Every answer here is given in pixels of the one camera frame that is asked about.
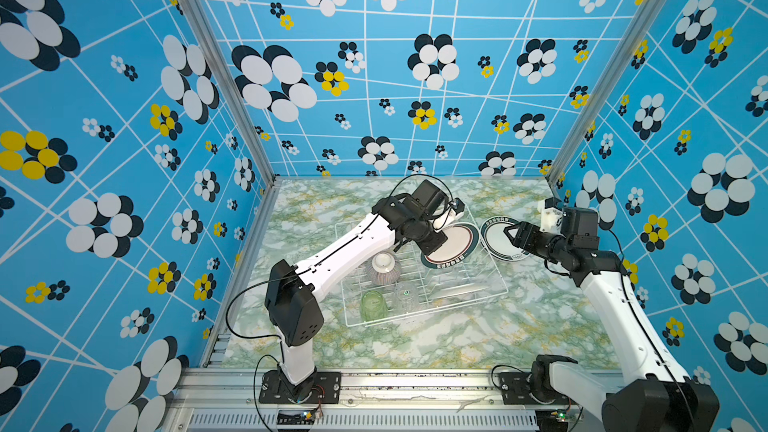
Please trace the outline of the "green rimmed white plate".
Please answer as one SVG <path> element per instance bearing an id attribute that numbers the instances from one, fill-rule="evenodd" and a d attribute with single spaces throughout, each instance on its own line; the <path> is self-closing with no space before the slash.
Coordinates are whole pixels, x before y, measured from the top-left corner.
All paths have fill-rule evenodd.
<path id="1" fill-rule="evenodd" d="M 519 223 L 518 220 L 507 216 L 495 216 L 486 220 L 481 228 L 481 236 L 488 252 L 495 258 L 506 262 L 517 262 L 527 257 L 507 257 L 506 245 L 512 244 L 503 230 L 506 226 Z"/>

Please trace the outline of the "dark rimmed white plate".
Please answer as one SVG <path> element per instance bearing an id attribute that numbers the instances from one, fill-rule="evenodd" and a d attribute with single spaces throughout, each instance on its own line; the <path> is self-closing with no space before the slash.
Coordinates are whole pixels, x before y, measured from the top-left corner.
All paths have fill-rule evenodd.
<path id="1" fill-rule="evenodd" d="M 467 259 L 480 242 L 480 231 L 471 223 L 457 223 L 444 230 L 446 242 L 429 255 L 420 255 L 421 263 L 431 269 L 445 269 Z"/>

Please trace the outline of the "white wire dish rack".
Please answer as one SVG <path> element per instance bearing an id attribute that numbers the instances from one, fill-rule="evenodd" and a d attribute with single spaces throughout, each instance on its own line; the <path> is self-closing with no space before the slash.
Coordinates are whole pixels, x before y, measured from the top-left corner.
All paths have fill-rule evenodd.
<path id="1" fill-rule="evenodd" d="M 409 243 L 396 252 L 388 250 L 387 258 L 379 253 L 343 279 L 346 325 L 381 325 L 487 302 L 508 292 L 469 209 L 446 234 L 441 252 L 426 256 Z"/>

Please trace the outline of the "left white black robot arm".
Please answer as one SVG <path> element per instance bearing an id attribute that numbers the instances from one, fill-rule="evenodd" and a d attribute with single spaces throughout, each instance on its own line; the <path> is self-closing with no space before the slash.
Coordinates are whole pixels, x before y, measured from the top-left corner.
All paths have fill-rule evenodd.
<path id="1" fill-rule="evenodd" d="M 444 229 L 462 217 L 464 202 L 425 179 L 410 193 L 378 200 L 362 221 L 320 252 L 270 272 L 264 305 L 281 345 L 277 371 L 291 398 L 308 397 L 317 380 L 313 338 L 324 324 L 320 303 L 366 260 L 410 242 L 426 255 L 447 241 Z"/>

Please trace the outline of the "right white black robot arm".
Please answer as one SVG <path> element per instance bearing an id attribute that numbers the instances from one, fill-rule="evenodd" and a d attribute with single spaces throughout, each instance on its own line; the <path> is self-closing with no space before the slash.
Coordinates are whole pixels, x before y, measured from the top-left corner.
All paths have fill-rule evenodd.
<path id="1" fill-rule="evenodd" d="M 566 396 L 607 431 L 708 431 L 720 410 L 713 389 L 695 382 L 653 329 L 619 256 L 599 247 L 599 215 L 564 208 L 552 223 L 519 222 L 504 234 L 516 248 L 563 267 L 598 313 L 615 349 L 623 383 L 611 386 L 572 358 L 540 354 L 531 367 L 532 395 Z"/>

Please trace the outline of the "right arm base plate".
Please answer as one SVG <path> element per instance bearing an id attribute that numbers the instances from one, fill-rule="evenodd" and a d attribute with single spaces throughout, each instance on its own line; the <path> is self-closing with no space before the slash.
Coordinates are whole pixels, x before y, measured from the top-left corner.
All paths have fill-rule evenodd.
<path id="1" fill-rule="evenodd" d="M 505 405 L 531 405 L 566 408 L 573 402 L 565 395 L 555 394 L 549 399 L 537 398 L 530 384 L 530 372 L 497 372 L 494 382 Z"/>

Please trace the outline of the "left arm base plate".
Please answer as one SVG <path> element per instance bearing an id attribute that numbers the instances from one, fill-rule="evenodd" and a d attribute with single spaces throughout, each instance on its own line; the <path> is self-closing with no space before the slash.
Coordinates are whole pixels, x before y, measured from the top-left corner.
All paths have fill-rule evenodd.
<path id="1" fill-rule="evenodd" d="M 339 403 L 341 379 L 340 372 L 315 371 L 293 384 L 281 370 L 270 370 L 257 381 L 257 399 L 260 404 L 335 405 Z"/>

